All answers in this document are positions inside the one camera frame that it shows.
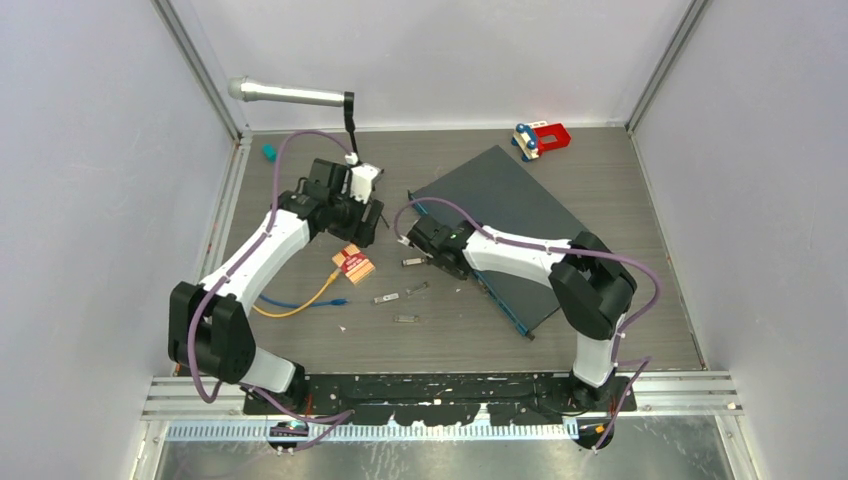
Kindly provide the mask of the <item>small silver transceiver module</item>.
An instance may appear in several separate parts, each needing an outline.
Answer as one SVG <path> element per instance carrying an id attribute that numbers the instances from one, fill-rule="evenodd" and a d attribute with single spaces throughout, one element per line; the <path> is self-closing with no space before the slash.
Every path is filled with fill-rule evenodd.
<path id="1" fill-rule="evenodd" d="M 404 259 L 404 260 L 401 261 L 401 265 L 403 267 L 411 267 L 411 266 L 415 266 L 415 265 L 422 265 L 422 264 L 425 264 L 425 263 L 426 263 L 426 260 L 424 258 L 420 258 L 420 257 L 418 257 L 418 258 L 408 258 L 408 259 Z"/>

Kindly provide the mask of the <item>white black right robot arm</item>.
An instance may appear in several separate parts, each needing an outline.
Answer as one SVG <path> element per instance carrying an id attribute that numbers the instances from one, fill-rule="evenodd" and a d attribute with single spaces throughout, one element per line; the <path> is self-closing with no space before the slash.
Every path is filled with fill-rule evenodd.
<path id="1" fill-rule="evenodd" d="M 542 240 L 465 220 L 455 226 L 421 217 L 399 239 L 427 262 L 459 279 L 497 272 L 549 288 L 577 333 L 568 386 L 579 410 L 597 410 L 611 397 L 617 336 L 637 283 L 594 235 Z"/>

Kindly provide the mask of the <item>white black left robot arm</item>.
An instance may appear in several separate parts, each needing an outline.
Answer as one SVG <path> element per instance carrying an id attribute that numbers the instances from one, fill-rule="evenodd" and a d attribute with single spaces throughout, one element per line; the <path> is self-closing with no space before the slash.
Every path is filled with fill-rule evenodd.
<path id="1" fill-rule="evenodd" d="M 314 160 L 295 190 L 275 193 L 257 230 L 198 284 L 178 283 L 169 299 L 167 352 L 194 377 L 262 389 L 280 412 L 307 398 L 305 369 L 257 346 L 248 317 L 266 286 L 297 252 L 328 233 L 359 248 L 375 238 L 382 169 Z"/>

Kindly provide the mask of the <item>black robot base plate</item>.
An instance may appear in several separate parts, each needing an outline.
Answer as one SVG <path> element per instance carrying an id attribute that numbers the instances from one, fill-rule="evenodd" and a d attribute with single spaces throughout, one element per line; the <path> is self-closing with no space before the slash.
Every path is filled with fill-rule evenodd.
<path id="1" fill-rule="evenodd" d="M 616 376 L 594 389 L 552 373 L 320 374 L 296 378 L 284 393 L 248 391 L 243 411 L 345 415 L 358 426 L 467 426 L 480 414 L 495 426 L 547 425 L 582 414 L 608 418 L 636 411 L 628 382 Z"/>

